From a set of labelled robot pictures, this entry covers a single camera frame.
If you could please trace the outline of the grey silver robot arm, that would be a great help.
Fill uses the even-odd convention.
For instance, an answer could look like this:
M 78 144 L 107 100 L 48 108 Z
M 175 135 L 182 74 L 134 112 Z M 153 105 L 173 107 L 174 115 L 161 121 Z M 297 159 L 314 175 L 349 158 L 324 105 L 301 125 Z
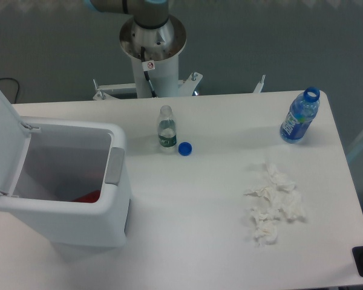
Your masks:
M 183 24 L 169 13 L 168 1 L 85 1 L 103 13 L 131 15 L 119 34 L 122 50 L 139 61 L 168 60 L 186 45 Z

